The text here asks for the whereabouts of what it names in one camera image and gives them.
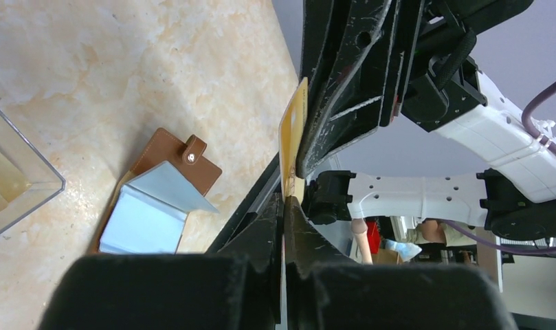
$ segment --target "marble table surface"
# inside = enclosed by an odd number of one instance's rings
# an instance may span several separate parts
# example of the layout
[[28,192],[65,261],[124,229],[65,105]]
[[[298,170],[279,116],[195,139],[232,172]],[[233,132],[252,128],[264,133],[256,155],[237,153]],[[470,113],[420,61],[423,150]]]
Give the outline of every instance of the marble table surface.
[[278,150],[297,77],[271,0],[0,0],[0,108],[67,180],[0,236],[0,329],[34,329],[158,127],[223,169],[202,252]]

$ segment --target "yellow card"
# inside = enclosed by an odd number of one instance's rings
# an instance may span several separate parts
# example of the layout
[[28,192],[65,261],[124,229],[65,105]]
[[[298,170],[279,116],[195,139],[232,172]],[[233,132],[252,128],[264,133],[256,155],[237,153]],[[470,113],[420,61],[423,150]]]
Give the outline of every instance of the yellow card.
[[296,155],[308,116],[308,79],[302,79],[280,122],[280,174],[282,198],[296,196],[302,203],[304,179],[296,177]]

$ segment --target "screw hole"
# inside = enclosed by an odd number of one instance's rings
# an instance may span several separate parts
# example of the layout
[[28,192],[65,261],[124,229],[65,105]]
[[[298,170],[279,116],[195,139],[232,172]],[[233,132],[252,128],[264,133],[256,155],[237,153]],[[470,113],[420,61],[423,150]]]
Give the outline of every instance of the screw hole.
[[357,46],[359,48],[365,48],[370,45],[370,33],[363,31],[357,36]]

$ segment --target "light blue card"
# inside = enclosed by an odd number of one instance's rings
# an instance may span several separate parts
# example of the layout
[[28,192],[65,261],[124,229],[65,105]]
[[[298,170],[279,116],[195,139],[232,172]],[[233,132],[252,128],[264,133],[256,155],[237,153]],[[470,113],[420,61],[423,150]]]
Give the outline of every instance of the light blue card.
[[174,254],[193,210],[218,212],[173,165],[163,162],[122,186],[100,251]]

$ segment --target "white robot arm segment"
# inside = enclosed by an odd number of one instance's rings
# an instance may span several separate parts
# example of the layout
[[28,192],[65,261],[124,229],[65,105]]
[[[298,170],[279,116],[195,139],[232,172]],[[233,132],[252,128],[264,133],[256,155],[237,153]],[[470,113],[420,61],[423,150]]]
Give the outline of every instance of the white robot arm segment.
[[455,177],[375,177],[357,173],[349,182],[353,202],[348,211],[353,219],[373,216],[449,219],[483,227],[487,210],[483,180],[476,174]]
[[[556,199],[556,156],[524,130],[521,110],[480,72],[478,85],[487,106],[478,105],[434,132],[473,151],[532,202]],[[556,143],[551,122],[533,122]]]

